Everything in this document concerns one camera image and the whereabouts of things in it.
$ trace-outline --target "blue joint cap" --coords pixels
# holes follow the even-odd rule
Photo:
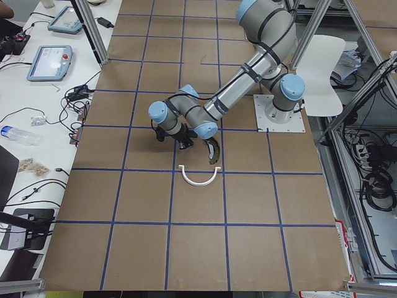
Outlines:
[[[189,85],[189,84],[183,86],[183,87],[180,88],[179,90],[181,90],[181,91],[183,91],[183,92],[185,92],[185,93],[188,93],[188,94],[190,94],[190,95],[199,97],[199,94],[197,93],[197,91],[196,91],[191,85]]]
[[[149,107],[149,117],[152,118],[155,124],[161,124],[166,120],[168,114],[168,107],[163,101],[156,101]]]
[[[298,101],[305,92],[305,82],[300,76],[289,73],[281,79],[280,88],[289,100]]]
[[[203,140],[213,137],[217,131],[218,126],[214,122],[201,124],[194,129],[194,132],[198,135],[198,137],[202,138]]]
[[[256,0],[243,0],[238,7],[237,14],[236,14],[236,20],[237,23],[241,23],[241,19],[244,17],[246,14],[247,10],[256,2]]]

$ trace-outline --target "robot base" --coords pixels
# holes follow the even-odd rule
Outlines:
[[[292,114],[292,118],[284,124],[271,121],[265,114],[265,108],[273,100],[273,95],[254,95],[256,123],[259,132],[305,132],[301,112]]]

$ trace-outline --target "plastic bottle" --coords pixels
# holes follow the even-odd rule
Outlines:
[[[0,134],[4,138],[24,145],[37,145],[41,139],[41,136],[36,133],[27,132],[26,130],[17,129],[16,127],[8,125],[0,126]]]

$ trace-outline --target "white arc-shaped part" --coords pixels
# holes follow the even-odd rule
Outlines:
[[[182,170],[182,176],[184,177],[184,179],[186,180],[186,182],[188,182],[189,184],[191,184],[191,185],[193,185],[193,186],[206,186],[206,185],[210,184],[212,181],[215,180],[215,177],[216,177],[217,172],[221,170],[221,167],[220,167],[220,166],[216,166],[216,167],[215,167],[215,171],[213,172],[213,175],[212,175],[212,177],[211,177],[209,180],[207,180],[207,181],[205,181],[205,182],[194,182],[194,181],[190,180],[190,179],[186,176],[186,173],[185,173],[185,166],[184,166],[184,165],[179,165],[178,168],[180,168],[180,169]]]

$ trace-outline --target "white curved object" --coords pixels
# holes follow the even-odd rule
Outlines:
[[[207,180],[207,181],[205,181],[205,182],[194,182],[194,181],[190,180],[190,179],[186,176],[186,173],[185,173],[185,166],[184,166],[184,165],[179,165],[178,168],[180,168],[180,169],[182,170],[182,176],[184,177],[184,179],[186,180],[186,182],[188,182],[189,184],[191,184],[191,185],[193,185],[193,186],[206,186],[206,185],[210,184],[212,181],[215,180],[215,177],[216,177],[217,172],[218,172],[219,170],[221,170],[221,167],[220,167],[220,166],[216,166],[216,167],[215,167],[215,171],[213,172],[213,175],[212,175],[212,177],[211,177],[209,180]]]
[[[314,35],[297,66],[297,75],[305,84],[303,98],[308,116],[336,116],[342,112],[342,103],[333,90],[329,77],[345,47],[343,39]]]

